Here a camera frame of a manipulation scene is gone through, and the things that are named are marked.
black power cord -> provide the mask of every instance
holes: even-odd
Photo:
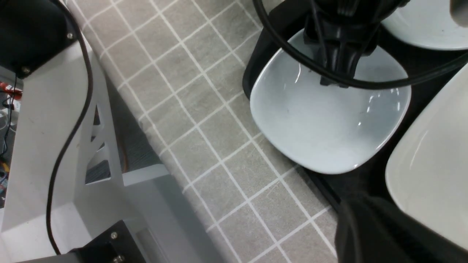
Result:
[[[52,228],[51,228],[52,195],[54,192],[55,179],[57,178],[57,171],[59,169],[63,156],[65,155],[66,150],[70,146],[70,143],[72,142],[73,137],[75,136],[77,130],[81,126],[81,123],[83,122],[86,112],[89,109],[89,105],[91,103],[91,95],[93,94],[93,72],[91,69],[91,61],[89,60],[89,56],[88,56],[88,50],[86,49],[86,43],[85,43],[83,36],[81,35],[81,31],[80,31],[80,27],[78,26],[78,23],[73,18],[72,14],[68,11],[68,9],[60,2],[60,0],[51,0],[51,2],[53,2],[63,12],[64,16],[72,24],[74,31],[77,32],[76,37],[78,39],[78,42],[80,43],[81,52],[83,53],[83,59],[85,61],[86,72],[88,73],[88,93],[86,94],[86,99],[83,105],[83,109],[81,110],[80,116],[78,117],[78,120],[76,121],[75,126],[70,132],[70,135],[68,135],[68,138],[66,139],[65,144],[60,150],[57,160],[55,161],[54,168],[52,170],[51,180],[49,182],[49,191],[47,193],[47,207],[45,210],[45,224],[47,227],[47,235],[49,236],[49,241],[51,242],[51,245],[55,253],[57,255],[60,255],[60,250],[58,249],[55,239],[52,235]]]
[[[330,79],[336,83],[343,84],[346,86],[362,88],[362,89],[377,90],[377,89],[399,88],[399,87],[404,87],[404,86],[409,86],[409,85],[415,85],[415,84],[419,84],[419,83],[431,80],[433,78],[439,77],[441,75],[447,74],[456,69],[459,69],[465,66],[466,63],[468,62],[468,52],[467,52],[461,55],[459,58],[456,58],[439,67],[436,67],[424,73],[414,75],[406,79],[384,81],[384,82],[356,80],[344,74],[336,73],[323,67],[318,62],[313,61],[309,57],[302,54],[299,50],[294,48],[285,39],[283,39],[283,37],[278,32],[276,32],[276,30],[273,28],[273,25],[270,23],[270,20],[268,18],[268,14],[265,10],[265,7],[263,6],[263,1],[253,0],[253,2],[254,2],[254,7],[258,14],[258,17],[260,18],[260,21],[262,22],[267,32],[271,35],[271,38],[275,44],[281,47],[293,59],[303,64],[304,66],[308,67],[309,69],[315,71],[316,73],[322,75],[323,77],[327,79]]]

dark floor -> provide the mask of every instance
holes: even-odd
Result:
[[[124,146],[119,148],[122,167],[123,148],[125,148],[125,151],[127,152],[128,171],[161,163],[159,157],[149,145],[146,135],[140,129],[124,100],[117,92],[117,89],[112,85],[110,80],[107,80],[107,83],[115,132],[119,143],[122,143]],[[104,179],[108,177],[108,175],[109,167],[106,163],[101,163],[87,172],[86,183]]]

bowl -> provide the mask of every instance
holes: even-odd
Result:
[[[385,181],[395,204],[468,250],[468,65],[434,97],[393,150]]]
[[[302,31],[289,42],[312,58]],[[359,60],[355,78],[406,78],[403,67],[380,47]],[[250,97],[252,117],[285,156],[312,171],[341,174],[374,156],[400,125],[411,88],[363,90],[321,86],[320,75],[280,49],[264,67]]]
[[[411,0],[382,21],[396,38],[433,50],[468,49],[468,28],[450,15],[449,0]]]

checkered tablecloth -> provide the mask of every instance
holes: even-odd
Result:
[[[336,262],[336,215],[242,91],[261,31],[251,0],[66,3],[228,262]]]

white grid lines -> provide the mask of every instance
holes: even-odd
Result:
[[[81,13],[81,15],[83,17],[85,17],[83,15],[83,12],[81,11],[79,5],[76,3],[78,2],[79,0],[71,0],[75,3],[75,5],[78,7],[78,11]],[[230,216],[232,216],[233,214],[235,214],[237,211],[239,211],[241,208],[243,208],[244,206],[248,205],[249,208],[252,210],[252,212],[255,214],[255,217],[257,218],[258,222],[262,225],[263,229],[265,230],[265,232],[268,234],[269,238],[273,241],[273,245],[271,245],[270,247],[268,247],[266,250],[264,250],[263,252],[261,252],[260,254],[258,254],[257,256],[255,256],[252,260],[250,260],[250,262],[255,262],[257,261],[258,259],[260,259],[262,256],[264,256],[265,254],[267,254],[268,252],[270,252],[271,250],[275,249],[275,248],[278,248],[278,250],[281,252],[281,254],[283,255],[283,257],[286,259],[287,262],[291,262],[290,259],[288,258],[286,252],[282,249],[281,247],[281,243],[284,242],[285,240],[287,240],[289,237],[293,236],[295,233],[297,233],[298,231],[300,231],[301,229],[303,229],[305,226],[311,224],[317,231],[318,235],[323,239],[323,241],[325,242],[325,244],[328,246],[328,248],[331,250],[331,252],[336,256],[336,251],[335,249],[333,248],[333,246],[331,245],[331,243],[327,240],[327,238],[325,237],[324,233],[320,230],[319,226],[315,223],[315,219],[318,218],[320,215],[322,215],[323,213],[325,213],[326,211],[328,211],[330,209],[330,207],[328,206],[327,208],[323,209],[322,211],[318,212],[317,214],[315,215],[310,215],[307,210],[304,208],[304,206],[302,205],[302,203],[298,200],[298,198],[296,197],[296,195],[294,194],[294,192],[291,190],[291,188],[289,187],[289,185],[284,181],[284,178],[294,169],[297,169],[298,165],[294,166],[293,168],[291,168],[290,170],[288,170],[287,172],[283,173],[283,174],[279,174],[279,172],[276,170],[276,168],[274,167],[274,165],[272,164],[272,162],[269,160],[268,156],[263,152],[263,150],[261,149],[261,147],[257,144],[256,142],[256,139],[261,135],[261,133],[255,135],[255,136],[251,136],[246,127],[243,125],[243,123],[240,121],[239,117],[234,113],[233,109],[231,108],[230,106],[230,103],[233,102],[236,98],[238,98],[239,96],[242,96],[243,95],[243,92],[239,92],[238,94],[236,94],[234,97],[232,97],[231,99],[229,100],[225,100],[220,92],[217,90],[217,88],[215,87],[215,85],[213,84],[213,82],[211,81],[211,79],[208,77],[207,75],[207,72],[210,71],[211,69],[213,69],[214,67],[216,67],[219,63],[221,63],[222,61],[224,61],[226,58],[230,57],[231,55],[233,57],[236,58],[236,60],[245,68],[245,63],[241,60],[241,58],[236,54],[236,51],[241,48],[248,40],[250,40],[253,36],[255,36],[261,29],[262,27],[257,23],[257,21],[252,17],[251,14],[249,14],[249,12],[246,10],[246,8],[241,4],[241,2],[239,0],[233,0],[233,2],[231,4],[229,4],[228,6],[226,6],[223,10],[221,10],[218,14],[216,14],[214,17],[212,17],[211,19],[209,19],[206,14],[203,12],[202,8],[199,6],[199,4],[197,3],[197,0],[190,0],[196,7],[196,9],[201,13],[201,15],[204,17],[205,19],[205,22],[200,26],[198,27],[197,29],[195,29],[193,32],[191,32],[187,37],[185,37],[184,39],[181,39],[179,37],[179,35],[177,34],[177,32],[175,31],[175,29],[172,27],[172,25],[168,22],[167,18],[165,17],[164,15],[164,11],[166,11],[167,9],[171,8],[175,3],[177,3],[179,0],[174,0],[172,1],[171,3],[169,3],[168,5],[166,5],[164,8],[160,9],[158,8],[158,6],[154,3],[153,0],[149,0],[149,2],[151,3],[151,5],[154,7],[155,9],[155,14],[153,16],[151,16],[151,18],[149,18],[148,20],[146,20],[144,23],[142,23],[141,25],[135,27],[134,29],[132,29],[132,27],[130,26],[129,22],[127,21],[127,19],[124,17],[124,15],[122,14],[121,10],[117,7],[117,4],[122,2],[123,0],[115,0],[115,1],[112,1],[111,5],[106,7],[105,9],[99,11],[98,13],[94,14],[93,16],[91,16],[89,19],[86,19],[85,18],[85,23],[83,25],[83,28],[85,27],[89,27],[90,31],[92,32],[92,34],[95,34],[95,37],[98,41],[98,44],[101,46],[103,52],[102,54],[98,54],[99,55],[99,58],[102,58],[104,55],[107,55],[110,59],[110,62],[112,64],[113,67],[115,67],[115,70],[116,72],[118,73],[118,75],[122,78],[123,82],[121,85],[119,85],[119,87],[117,87],[118,89],[122,88],[123,86],[127,86],[132,94],[132,96],[134,97],[136,103],[139,105],[140,109],[142,110],[143,114],[139,117],[139,121],[142,121],[143,118],[147,118],[147,120],[149,120],[149,123],[151,124],[151,127],[149,127],[149,129],[153,129],[156,133],[156,135],[159,137],[159,140],[161,141],[162,143],[162,146],[164,146],[163,150],[161,151],[160,155],[162,153],[165,153],[165,152],[168,152],[171,157],[174,159],[174,162],[175,164],[177,165],[178,169],[181,171],[182,175],[184,176],[184,178],[187,180],[188,184],[184,187],[183,189],[183,193],[188,190],[188,189],[193,189],[196,196],[200,199],[203,207],[206,209],[208,215],[210,216],[210,218],[212,219],[212,221],[214,222],[210,227],[207,228],[207,232],[216,228],[219,230],[221,236],[223,237],[224,241],[226,242],[227,246],[229,247],[229,249],[232,251],[233,255],[235,256],[236,260],[238,262],[241,262],[241,257],[239,256],[239,253],[241,253],[242,251],[236,251],[235,248],[232,246],[232,243],[230,242],[229,238],[225,235],[223,229],[221,228],[220,226],[220,223],[222,223],[224,220],[226,220],[227,218],[229,218]],[[234,5],[238,5],[241,7],[241,9],[246,13],[247,17],[254,23],[254,25],[256,26],[257,30],[251,34],[250,36],[248,36],[246,39],[243,40],[243,42],[235,47],[235,48],[231,48],[231,46],[228,44],[228,42],[226,41],[226,39],[220,34],[220,32],[218,31],[218,29],[213,25],[212,21],[216,18],[218,18],[220,15],[222,15],[224,12],[226,12],[228,9],[232,8],[232,6]],[[98,17],[99,15],[107,12],[108,10],[110,10],[111,8],[115,8],[115,10],[117,11],[118,15],[120,16],[120,18],[122,19],[122,21],[125,23],[125,25],[128,27],[129,29],[129,33],[125,34],[124,36],[122,36],[121,38],[119,38],[118,40],[116,40],[114,43],[112,43],[111,45],[105,47],[103,44],[102,44],[102,41],[100,39],[100,36],[98,36],[95,32],[95,30],[93,29],[92,25],[91,25],[91,22],[96,18]],[[174,46],[172,46],[169,50],[165,51],[163,54],[161,54],[158,58],[156,59],[153,59],[150,55],[150,53],[148,52],[148,50],[145,48],[145,46],[142,44],[141,40],[139,39],[138,35],[136,34],[136,32],[143,28],[144,26],[146,26],[147,24],[149,24],[151,21],[153,21],[154,19],[157,19],[158,17],[160,17],[163,21],[164,21],[164,24],[167,25],[167,27],[169,28],[169,30],[172,32],[172,34],[175,36],[176,40],[177,40],[177,44],[175,44]],[[191,37],[193,37],[195,34],[197,34],[202,28],[206,27],[206,26],[210,26],[216,33],[216,35],[221,39],[222,43],[228,48],[229,50],[229,53],[224,55],[222,58],[220,58],[218,61],[216,61],[214,64],[212,64],[211,66],[207,67],[206,69],[203,69],[201,67],[201,65],[199,64],[199,62],[195,59],[195,57],[193,56],[193,54],[189,51],[189,49],[187,48],[185,42],[190,39]],[[144,51],[145,55],[149,58],[149,61],[150,63],[148,63],[147,65],[143,66],[142,68],[138,69],[138,71],[136,73],[134,73],[132,76],[130,77],[124,77],[124,75],[122,74],[121,70],[119,69],[119,67],[116,65],[116,63],[114,62],[113,58],[111,57],[111,55],[109,54],[109,49],[111,49],[112,47],[114,47],[116,44],[120,43],[121,41],[123,41],[124,39],[128,38],[128,37],[133,37],[136,39],[136,41],[138,42],[139,46],[141,47],[141,49]],[[179,47],[182,47],[185,52],[187,53],[187,55],[189,56],[189,58],[193,61],[193,63],[195,64],[195,66],[197,67],[197,69],[199,70],[199,74],[197,74],[196,77],[192,78],[190,81],[188,81],[186,84],[184,84],[181,88],[179,88],[177,91],[175,91],[172,87],[172,85],[170,84],[170,82],[168,81],[167,77],[163,74],[162,70],[160,69],[161,66],[163,65],[158,65],[157,62],[160,61],[160,59],[162,59],[163,57],[165,57],[166,55],[168,55],[170,52],[174,51],[176,48],[179,48]],[[143,104],[141,103],[140,99],[138,98],[138,95],[135,93],[135,91],[133,90],[133,88],[129,85],[129,82],[131,80],[133,80],[134,78],[136,78],[137,76],[139,76],[144,70],[148,69],[149,67],[151,66],[154,66],[156,68],[156,70],[158,71],[158,73],[161,75],[162,79],[164,80],[165,84],[167,85],[167,87],[170,89],[171,91],[171,94],[162,99],[160,102],[158,102],[156,105],[150,107],[149,109],[145,109],[145,107],[143,106]],[[207,116],[205,116],[201,121],[199,122],[196,122],[193,117],[191,116],[191,114],[187,111],[186,107],[184,106],[184,104],[182,103],[182,100],[179,98],[179,92],[181,92],[182,90],[184,90],[185,88],[187,88],[189,85],[191,85],[192,83],[194,83],[197,79],[199,78],[205,78],[205,80],[208,82],[210,88],[214,91],[214,93],[216,94],[216,96],[221,100],[222,102],[222,105],[219,106],[218,108],[216,108],[213,112],[209,113]],[[160,134],[159,130],[158,130],[158,127],[155,125],[154,121],[149,117],[149,113],[151,113],[153,110],[155,110],[156,108],[158,108],[160,105],[162,105],[163,103],[167,102],[169,99],[171,98],[175,98],[175,100],[177,100],[177,103],[179,103],[180,107],[182,108],[183,112],[187,115],[188,119],[190,120],[190,122],[193,124],[193,127],[191,127],[190,129],[188,129],[188,131],[186,131],[183,135],[181,135],[180,137],[176,138],[175,140],[173,140],[171,143],[167,143],[167,141],[162,137],[162,135]],[[220,155],[217,153],[217,151],[214,149],[213,145],[211,144],[211,142],[209,141],[209,139],[207,138],[207,136],[203,133],[203,131],[201,130],[200,128],[200,125],[203,124],[204,122],[206,122],[208,119],[210,119],[212,116],[214,116],[216,113],[218,113],[219,111],[221,111],[222,109],[226,108],[227,111],[229,112],[229,114],[234,118],[235,122],[237,123],[237,125],[239,125],[239,127],[241,128],[242,130],[242,133],[244,133],[247,138],[248,138],[248,141],[243,143],[240,147],[238,147],[236,150],[234,150],[232,153],[230,153],[227,157],[225,158],[221,158]],[[189,171],[185,171],[179,160],[176,158],[176,156],[174,155],[174,152],[172,151],[172,147],[180,142],[183,138],[185,138],[186,136],[188,136],[191,132],[197,130],[200,135],[202,136],[203,138],[203,141],[208,145],[209,149],[212,151],[212,153],[214,154],[214,156],[216,157],[217,159],[217,163],[213,166],[211,166],[209,169],[207,169],[206,171],[204,171],[202,174],[200,175],[197,175],[197,177],[193,180],[191,180],[188,176],[187,176],[187,172]],[[236,154],[238,154],[242,149],[246,148],[248,145],[252,144],[255,149],[260,153],[261,157],[266,161],[268,167],[273,171],[273,173],[275,174],[276,178],[271,181],[270,183],[268,183],[267,185],[263,186],[257,193],[255,193],[254,195],[252,195],[251,197],[248,197],[245,192],[243,191],[243,189],[240,187],[240,185],[238,184],[238,182],[236,181],[236,179],[234,178],[234,176],[232,175],[232,173],[230,172],[230,170],[227,168],[225,162],[227,160],[229,160],[230,158],[232,158],[233,156],[235,156]],[[232,183],[234,184],[235,188],[241,193],[244,201],[236,206],[234,209],[232,209],[231,211],[227,212],[224,214],[224,216],[222,216],[220,219],[216,220],[215,217],[213,216],[212,212],[210,211],[207,203],[203,200],[202,196],[200,195],[200,192],[196,189],[195,187],[195,183],[198,182],[200,179],[204,178],[205,176],[207,176],[208,174],[210,174],[210,172],[212,172],[214,169],[218,168],[218,167],[222,167],[223,170],[227,173],[229,179],[232,181]],[[290,233],[288,233],[286,236],[282,237],[281,239],[276,239],[271,230],[269,229],[269,227],[266,225],[265,221],[263,220],[263,218],[260,216],[260,214],[258,213],[257,209],[253,206],[252,204],[252,200],[256,197],[258,197],[259,195],[261,195],[262,193],[264,193],[265,191],[267,191],[268,189],[271,189],[271,187],[274,187],[274,185],[277,185],[277,184],[281,184],[283,185],[288,194],[293,198],[294,202],[296,203],[296,205],[299,207],[299,209],[302,211],[302,213],[304,213],[304,215],[306,216],[307,220],[302,223],[301,225],[297,226],[293,231],[291,231]]]

